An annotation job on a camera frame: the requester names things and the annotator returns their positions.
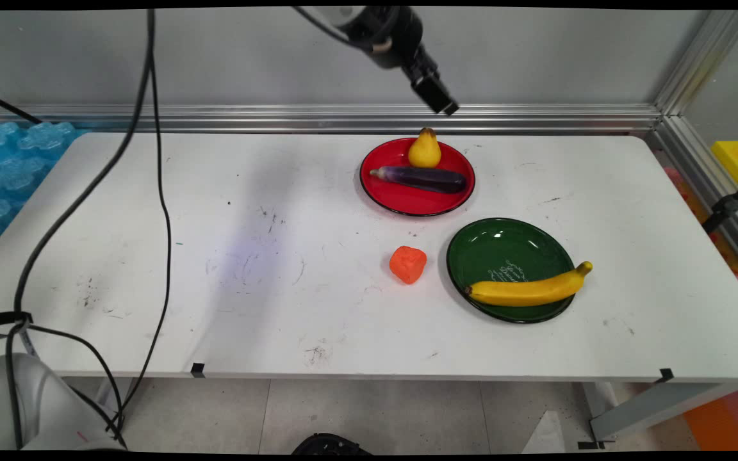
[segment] plate rim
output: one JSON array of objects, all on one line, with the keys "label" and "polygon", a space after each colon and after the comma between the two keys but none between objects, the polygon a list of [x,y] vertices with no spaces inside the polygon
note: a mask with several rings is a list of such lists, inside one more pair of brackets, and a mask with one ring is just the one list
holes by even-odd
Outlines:
[{"label": "plate rim", "polygon": [[446,271],[448,272],[448,279],[452,281],[452,285],[454,286],[454,289],[456,289],[457,292],[459,292],[460,295],[463,296],[463,300],[466,300],[469,304],[471,304],[472,306],[474,306],[474,309],[477,309],[480,312],[483,312],[485,315],[488,315],[489,317],[496,318],[496,319],[502,320],[502,321],[507,321],[509,323],[519,323],[519,324],[541,323],[543,321],[551,320],[552,318],[555,318],[558,315],[560,315],[561,313],[565,312],[566,309],[568,309],[568,307],[571,306],[571,302],[574,301],[574,296],[577,295],[576,293],[574,295],[569,296],[568,298],[565,298],[565,300],[563,300],[563,302],[565,304],[562,306],[562,309],[559,309],[559,311],[553,313],[551,316],[544,317],[544,318],[539,318],[537,320],[518,320],[518,319],[514,319],[514,318],[506,318],[506,317],[497,315],[494,312],[489,312],[489,311],[486,311],[484,309],[481,309],[480,306],[478,306],[477,304],[475,304],[472,301],[472,299],[469,298],[469,296],[466,294],[466,291],[464,289],[465,287],[457,286],[457,282],[454,280],[454,277],[452,275],[452,265],[448,261],[448,255],[449,255],[449,252],[452,249],[452,244],[454,244],[454,240],[457,239],[457,236],[461,232],[463,232],[463,230],[465,228],[469,227],[470,225],[475,225],[478,222],[492,221],[492,220],[520,222],[520,223],[525,224],[525,225],[530,225],[531,227],[535,228],[536,230],[541,231],[543,234],[546,234],[546,236],[548,236],[548,238],[550,238],[551,240],[553,240],[553,242],[555,244],[559,245],[559,247],[562,248],[562,252],[568,258],[568,262],[571,264],[572,268],[574,267],[574,262],[571,260],[571,255],[568,254],[568,251],[566,251],[565,247],[563,247],[562,245],[560,245],[560,243],[557,242],[557,239],[555,239],[554,237],[551,237],[551,234],[547,233],[545,230],[542,230],[539,227],[536,227],[536,225],[533,225],[530,222],[520,221],[519,219],[514,219],[514,218],[496,218],[496,217],[495,218],[483,218],[483,219],[478,219],[477,221],[474,221],[474,222],[470,222],[470,223],[468,223],[466,225],[463,225],[463,227],[461,227],[459,230],[457,230],[457,232],[454,233],[454,236],[448,242],[448,247],[446,248]]},{"label": "plate rim", "polygon": [[469,161],[469,159],[466,158],[466,156],[463,155],[462,152],[460,152],[459,150],[455,149],[454,147],[448,145],[447,143],[443,143],[441,141],[438,141],[438,143],[441,143],[441,144],[443,144],[445,146],[448,146],[448,147],[454,149],[454,151],[457,152],[457,154],[460,155],[460,157],[462,157],[463,160],[466,161],[466,163],[468,163],[469,168],[471,168],[471,177],[472,177],[472,179],[474,179],[474,181],[472,181],[472,184],[471,184],[471,190],[469,190],[469,195],[466,196],[466,198],[463,199],[463,201],[460,202],[459,204],[457,204],[456,206],[451,207],[451,208],[448,208],[447,210],[444,210],[444,211],[438,212],[438,213],[425,213],[425,214],[423,214],[423,213],[407,213],[407,212],[402,212],[401,210],[396,210],[395,208],[392,208],[392,207],[387,207],[384,204],[381,204],[381,202],[378,202],[377,199],[375,197],[373,197],[371,193],[369,193],[369,190],[366,189],[366,184],[363,183],[363,164],[366,163],[366,159],[369,158],[369,155],[372,155],[372,152],[375,152],[375,150],[377,150],[378,148],[380,148],[384,144],[393,143],[393,142],[399,141],[399,140],[416,140],[416,139],[418,139],[418,138],[408,137],[408,138],[397,138],[397,139],[394,139],[394,140],[384,141],[383,143],[378,144],[377,146],[375,146],[374,148],[372,148],[372,150],[370,150],[369,152],[367,152],[366,157],[364,157],[363,158],[363,161],[361,161],[361,166],[357,169],[357,177],[361,181],[361,187],[363,188],[363,192],[366,193],[366,195],[369,196],[369,198],[372,199],[372,202],[375,202],[376,204],[381,205],[381,207],[386,208],[390,212],[402,214],[402,215],[405,215],[405,216],[418,216],[419,218],[426,218],[427,216],[439,216],[441,214],[446,214],[448,212],[452,212],[452,211],[456,210],[457,208],[460,208],[461,205],[465,204],[465,202],[468,201],[469,198],[471,198],[472,193],[474,193],[474,187],[477,186],[477,174],[475,174],[475,172],[474,172],[474,166],[472,165],[471,161]]}]

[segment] gray wall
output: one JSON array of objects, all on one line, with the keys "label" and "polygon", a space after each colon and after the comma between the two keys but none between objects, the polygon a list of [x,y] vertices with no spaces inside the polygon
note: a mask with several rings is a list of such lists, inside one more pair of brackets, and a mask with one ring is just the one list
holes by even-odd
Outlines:
[{"label": "gray wall", "polygon": [[738,41],[684,115],[708,146],[738,141]]},{"label": "gray wall", "polygon": [[[706,12],[418,6],[424,43],[463,103],[651,102]],[[129,103],[144,13],[0,12],[0,97]],[[290,8],[158,11],[164,104],[417,103]]]}]

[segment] green plate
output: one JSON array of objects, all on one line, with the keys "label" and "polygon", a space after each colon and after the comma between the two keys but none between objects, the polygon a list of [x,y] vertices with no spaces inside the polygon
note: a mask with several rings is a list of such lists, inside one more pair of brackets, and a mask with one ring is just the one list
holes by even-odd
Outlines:
[{"label": "green plate", "polygon": [[557,317],[574,295],[541,306],[504,307],[480,303],[464,288],[481,280],[534,281],[574,269],[557,240],[527,222],[487,218],[457,231],[446,253],[448,276],[472,306],[491,317],[515,323],[537,323]]}]

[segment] red plate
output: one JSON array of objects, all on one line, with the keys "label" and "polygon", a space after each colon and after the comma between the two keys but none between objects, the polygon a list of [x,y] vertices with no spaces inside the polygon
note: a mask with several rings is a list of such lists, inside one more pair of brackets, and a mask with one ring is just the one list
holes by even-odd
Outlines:
[{"label": "red plate", "polygon": [[437,168],[466,176],[466,189],[459,193],[440,193],[382,181],[369,174],[381,166],[410,166],[409,147],[416,138],[404,138],[382,143],[366,155],[361,163],[361,186],[372,200],[387,210],[409,216],[434,216],[459,207],[474,191],[474,169],[463,154],[444,143],[440,145]]}]

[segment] banana tip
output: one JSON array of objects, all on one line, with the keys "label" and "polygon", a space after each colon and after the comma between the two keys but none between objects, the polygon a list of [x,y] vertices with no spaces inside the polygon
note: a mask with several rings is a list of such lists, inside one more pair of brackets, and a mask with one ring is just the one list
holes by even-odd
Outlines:
[{"label": "banana tip", "polygon": [[580,274],[583,274],[583,275],[591,272],[592,269],[594,269],[594,265],[589,263],[588,261],[585,261],[579,266],[577,266],[577,272],[580,272]]}]

